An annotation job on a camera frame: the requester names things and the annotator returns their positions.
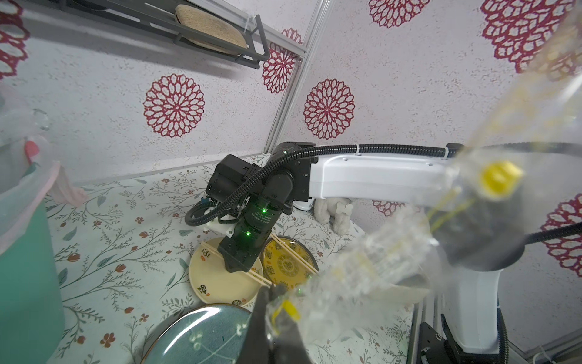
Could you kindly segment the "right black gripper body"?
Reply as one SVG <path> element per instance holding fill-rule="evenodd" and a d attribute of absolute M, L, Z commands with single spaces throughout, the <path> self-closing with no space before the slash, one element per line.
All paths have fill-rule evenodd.
<path fill-rule="evenodd" d="M 251 180 L 261 168 L 236 156 L 226 156 L 215 168 L 207 186 L 207 194 L 219 203 L 227 201 L 238 187 Z M 227 211 L 242 209 L 241 219 L 231 238 L 225 237 L 221 243 L 228 244 L 236 258 L 235 273 L 241 269 L 241 259 L 246 254 L 259 256 L 281 213 L 286 209 L 294 188 L 294 180 L 288 171 L 278 171 L 268 177 L 261 177 L 250 192 L 244 194 Z"/>

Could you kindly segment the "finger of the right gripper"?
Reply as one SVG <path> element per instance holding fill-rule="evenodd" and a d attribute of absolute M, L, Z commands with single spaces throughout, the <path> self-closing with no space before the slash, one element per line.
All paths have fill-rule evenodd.
<path fill-rule="evenodd" d="M 220 253 L 224 259 L 225 269 L 227 271 L 236 271 L 236 258 L 230 251 L 230 246 L 228 244 L 220 243 L 218 246 L 218 253 Z"/>
<path fill-rule="evenodd" d="M 262 261 L 258 256 L 246 254 L 241 259 L 241 269 L 244 272 L 248 271 L 263 272 Z"/>

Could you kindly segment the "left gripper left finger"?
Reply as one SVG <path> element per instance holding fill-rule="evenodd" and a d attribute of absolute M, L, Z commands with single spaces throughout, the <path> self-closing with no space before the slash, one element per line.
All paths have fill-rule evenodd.
<path fill-rule="evenodd" d="M 236 364 L 268 364 L 271 349 L 266 333 L 266 306 L 271 301 L 272 288 L 261 288 L 249 320 L 245 341 Z"/>

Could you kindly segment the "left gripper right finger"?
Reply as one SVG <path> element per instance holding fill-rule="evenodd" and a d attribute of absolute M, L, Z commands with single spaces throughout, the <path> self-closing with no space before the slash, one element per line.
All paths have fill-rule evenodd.
<path fill-rule="evenodd" d="M 312 361 L 304 346 L 297 322 L 291 315 L 296 310 L 285 307 L 286 303 L 283 303 L 283 300 L 280 299 L 282 295 L 282 286 L 277 286 L 273 289 L 272 303 L 281 302 L 282 308 L 274 321 L 274 326 L 277 326 L 278 333 L 272 338 L 272 362 L 277 364 L 310 364 Z"/>

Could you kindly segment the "clear wrapper with yellow dots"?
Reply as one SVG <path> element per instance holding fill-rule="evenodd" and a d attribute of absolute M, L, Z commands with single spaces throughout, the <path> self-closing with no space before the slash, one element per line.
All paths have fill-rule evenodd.
<path fill-rule="evenodd" d="M 565 143 L 581 129 L 581 75 L 557 80 L 553 62 L 581 51 L 576 2 L 527 73 L 468 144 L 433 158 L 389 153 L 385 145 L 316 151 L 313 197 L 405 203 L 382 229 L 340 253 L 325 271 L 280 299 L 303 343 L 329 338 L 379 317 L 375 299 L 419 275 L 437 253 L 456 273 L 462 295 L 454 309 L 478 328 L 497 307 L 500 272 L 525 245 L 528 210 L 545 194 L 544 156 L 580 155 Z M 266 306 L 268 340 L 282 306 Z"/>

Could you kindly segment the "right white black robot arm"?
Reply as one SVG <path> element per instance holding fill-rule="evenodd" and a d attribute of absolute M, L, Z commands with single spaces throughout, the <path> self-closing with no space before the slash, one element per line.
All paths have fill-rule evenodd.
<path fill-rule="evenodd" d="M 421 335 L 428 363 L 493 362 L 507 353 L 498 286 L 524 250 L 524 165 L 504 150 L 457 156 L 430 147 L 285 143 L 259 167 L 226 156 L 206 193 L 206 215 L 233 215 L 219 251 L 248 271 L 295 201 L 383 200 L 403 209 L 351 243 L 298 288 L 259 294 L 240 362 L 305 363 L 306 347 L 376 326 L 425 289 L 441 295 L 445 341 Z"/>

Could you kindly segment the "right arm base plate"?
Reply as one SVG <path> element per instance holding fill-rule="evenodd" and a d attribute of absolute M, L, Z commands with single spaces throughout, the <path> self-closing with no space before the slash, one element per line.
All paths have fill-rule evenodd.
<path fill-rule="evenodd" d="M 447 321 L 442 315 L 442 323 L 445 329 L 445 338 L 438 334 L 429 324 L 421 323 L 418 336 L 418 347 L 415 357 L 410 363 L 472 363 L 472 364 L 497 364 L 509 362 L 509 338 L 506 323 L 501 309 L 497 308 L 497 339 L 499 353 L 477 354 L 465 353 L 454 341 Z"/>

